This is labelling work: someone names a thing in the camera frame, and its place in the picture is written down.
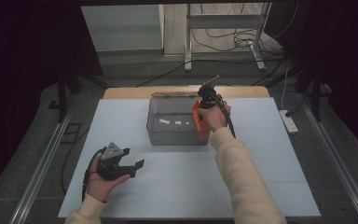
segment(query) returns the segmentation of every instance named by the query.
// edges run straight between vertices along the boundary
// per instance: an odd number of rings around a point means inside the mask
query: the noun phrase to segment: orange object
[[[199,112],[197,112],[197,109],[199,108],[201,103],[201,100],[198,100],[194,106],[193,106],[193,117],[194,117],[194,122],[196,124],[196,128],[197,128],[197,132],[199,133],[199,140],[201,142],[207,141],[209,138],[209,131],[211,129],[209,129],[208,125],[206,124],[206,122],[204,120],[200,119],[200,115]]]

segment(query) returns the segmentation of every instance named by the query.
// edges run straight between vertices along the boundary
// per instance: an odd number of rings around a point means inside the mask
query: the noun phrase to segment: white table
[[[237,138],[249,149],[283,213],[287,217],[319,216],[274,100],[225,100],[233,108]],[[120,165],[145,159],[145,166],[135,178],[114,189],[103,217],[233,218],[227,187],[214,161],[215,150],[210,145],[152,146],[145,127],[148,106],[148,99],[100,101],[59,217],[67,217],[81,205],[83,175],[92,155],[114,141],[131,149]]]

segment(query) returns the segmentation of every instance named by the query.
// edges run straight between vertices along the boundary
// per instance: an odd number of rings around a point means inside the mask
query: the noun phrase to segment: beige sleeve
[[[101,203],[86,193],[81,207],[69,214],[65,224],[100,224],[100,216],[105,207],[106,203]]]
[[[235,223],[286,223],[249,151],[229,128],[214,132],[211,145],[216,149],[216,163],[231,196]]]

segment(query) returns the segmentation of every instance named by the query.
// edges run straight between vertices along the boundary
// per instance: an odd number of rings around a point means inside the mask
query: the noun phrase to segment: gray floor
[[[195,58],[213,60],[236,59],[240,62],[246,62],[251,56],[249,54],[218,54],[198,55]],[[111,86],[133,87],[152,77],[172,70],[179,66],[182,61],[179,58],[163,57],[159,54],[117,56],[105,53],[101,56],[101,63],[105,74],[105,77],[101,77],[101,80],[109,83]],[[268,71],[260,73],[257,71],[254,63],[195,62],[193,63],[193,71],[190,73],[184,72],[183,67],[180,67],[166,77],[157,79],[147,85],[195,85],[201,84],[216,75],[221,76],[221,85],[250,85],[265,74],[268,74],[276,64],[277,62],[267,62]],[[283,64],[277,74],[283,73],[286,68],[287,64]],[[61,143],[59,145],[25,223],[64,222],[64,220],[57,218],[64,197],[61,177],[63,177],[64,187],[67,188],[86,140],[87,129],[90,127],[98,101],[103,97],[104,92],[95,83],[83,77],[79,79],[83,86],[82,92],[79,94],[68,93],[70,101],[76,99],[73,115],[69,123],[72,128],[75,128],[73,125],[80,123],[79,132],[80,134],[84,133],[85,136],[75,144]],[[295,110],[300,104],[300,100],[293,88],[295,80],[295,77],[288,79],[284,95],[284,108],[289,111]],[[281,109],[283,82],[268,90],[270,95],[276,100],[278,108]],[[8,223],[10,221],[23,194],[23,190],[27,186],[34,168],[38,164],[44,150],[46,150],[50,138],[57,127],[58,110],[48,109],[50,101],[58,100],[57,95],[57,87],[55,85],[43,91],[39,110],[29,132],[24,136],[16,154],[0,176],[0,223]],[[357,211],[347,191],[342,187],[341,181],[325,153],[322,142],[312,128],[304,110],[305,107],[306,105],[303,105],[302,109],[293,115],[299,133],[291,139],[322,216],[307,218],[289,217],[288,220],[296,223],[358,223]],[[334,113],[327,103],[327,98],[322,98],[321,116],[326,130],[329,132],[342,159],[349,167],[351,174],[358,184],[358,141]],[[74,138],[73,134],[68,133],[63,136],[62,141],[70,142]],[[62,176],[62,166],[68,152],[70,154],[64,165]],[[115,222],[107,219],[103,220],[103,223],[112,222],[126,223],[127,221],[117,220]],[[190,223],[190,221],[180,221],[180,223]]]

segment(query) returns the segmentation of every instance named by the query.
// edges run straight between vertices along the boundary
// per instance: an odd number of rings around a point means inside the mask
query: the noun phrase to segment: clear plastic box
[[[210,131],[198,132],[191,97],[153,97],[150,99],[146,129],[155,146],[205,146]]]

